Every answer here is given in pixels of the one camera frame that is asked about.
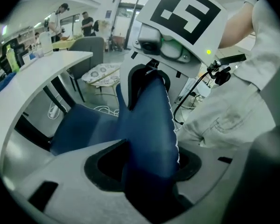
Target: man with cap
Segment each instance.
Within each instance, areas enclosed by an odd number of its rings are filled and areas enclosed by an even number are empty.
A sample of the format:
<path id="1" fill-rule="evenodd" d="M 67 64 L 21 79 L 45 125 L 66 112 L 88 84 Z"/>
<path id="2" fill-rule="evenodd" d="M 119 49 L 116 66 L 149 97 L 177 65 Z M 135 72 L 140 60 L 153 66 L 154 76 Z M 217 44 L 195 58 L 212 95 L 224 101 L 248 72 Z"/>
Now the man with cap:
<path id="1" fill-rule="evenodd" d="M 49 20 L 49 32 L 51 34 L 51 40 L 52 43 L 57 42 L 60 40 L 60 37 L 62 37 L 62 29 L 60 25 L 60 14 L 64 13 L 66 10 L 68 11 L 69 5 L 67 3 L 63 3 L 57 11 L 53 12 L 50 15 L 50 20 Z"/>

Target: person's arm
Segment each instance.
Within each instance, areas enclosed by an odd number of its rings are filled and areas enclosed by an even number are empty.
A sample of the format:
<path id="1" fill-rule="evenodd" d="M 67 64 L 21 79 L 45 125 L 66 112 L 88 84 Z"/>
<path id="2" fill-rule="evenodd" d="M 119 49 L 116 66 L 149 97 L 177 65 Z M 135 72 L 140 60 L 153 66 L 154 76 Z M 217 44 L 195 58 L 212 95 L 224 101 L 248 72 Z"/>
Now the person's arm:
<path id="1" fill-rule="evenodd" d="M 252 11 L 253 5 L 246 2 L 242 9 L 227 21 L 219 48 L 231 47 L 253 32 Z"/>
<path id="2" fill-rule="evenodd" d="M 56 34 L 58 33 L 58 31 L 55 29 L 56 25 L 54 22 L 49 22 L 48 27 Z"/>
<path id="3" fill-rule="evenodd" d="M 91 18 L 89 23 L 87 23 L 87 24 L 85 24 L 85 25 L 82 26 L 82 29 L 83 29 L 83 28 L 86 28 L 86 27 L 91 27 L 92 24 L 93 24 L 93 19 Z"/>

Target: gray chair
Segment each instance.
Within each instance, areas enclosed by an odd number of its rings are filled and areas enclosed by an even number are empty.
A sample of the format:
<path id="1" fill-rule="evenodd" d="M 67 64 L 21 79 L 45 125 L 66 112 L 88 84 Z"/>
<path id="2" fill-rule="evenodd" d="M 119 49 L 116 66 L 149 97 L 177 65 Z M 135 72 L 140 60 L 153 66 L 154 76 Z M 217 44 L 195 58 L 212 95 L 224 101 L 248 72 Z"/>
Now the gray chair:
<path id="1" fill-rule="evenodd" d="M 83 102 L 85 102 L 84 97 L 81 93 L 80 87 L 78 85 L 78 79 L 82 77 L 86 72 L 88 72 L 93 67 L 98 64 L 103 63 L 104 56 L 104 39 L 102 37 L 83 37 L 75 41 L 75 43 L 69 48 L 69 50 L 74 51 L 90 51 L 93 52 L 93 56 L 89 59 L 81 61 L 77 65 L 74 65 L 69 69 L 70 81 L 76 91 L 73 79 L 75 80 L 78 92 L 81 96 Z"/>

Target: green bottle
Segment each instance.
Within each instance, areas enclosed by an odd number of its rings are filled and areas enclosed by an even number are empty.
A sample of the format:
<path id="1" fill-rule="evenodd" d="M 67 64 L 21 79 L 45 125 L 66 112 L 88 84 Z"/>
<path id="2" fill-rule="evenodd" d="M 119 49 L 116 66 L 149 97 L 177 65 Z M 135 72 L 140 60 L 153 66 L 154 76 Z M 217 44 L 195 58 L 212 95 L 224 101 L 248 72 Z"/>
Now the green bottle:
<path id="1" fill-rule="evenodd" d="M 6 57 L 7 57 L 7 60 L 8 60 L 8 63 L 11 67 L 11 70 L 14 72 L 18 72 L 19 71 L 19 66 L 18 66 L 18 63 L 15 59 L 15 54 L 14 54 L 14 49 L 12 49 L 10 47 L 10 45 L 7 46 L 7 52 L 6 52 Z"/>

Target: white curved desk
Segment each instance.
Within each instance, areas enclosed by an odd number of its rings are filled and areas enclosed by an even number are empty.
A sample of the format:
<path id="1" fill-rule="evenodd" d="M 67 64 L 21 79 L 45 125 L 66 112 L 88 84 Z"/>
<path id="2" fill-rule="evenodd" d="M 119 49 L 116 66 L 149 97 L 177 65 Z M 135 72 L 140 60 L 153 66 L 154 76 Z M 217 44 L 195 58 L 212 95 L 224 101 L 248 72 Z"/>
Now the white curved desk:
<path id="1" fill-rule="evenodd" d="M 19 71 L 0 92 L 0 174 L 10 135 L 32 99 L 55 77 L 92 55 L 84 51 L 54 52 Z"/>

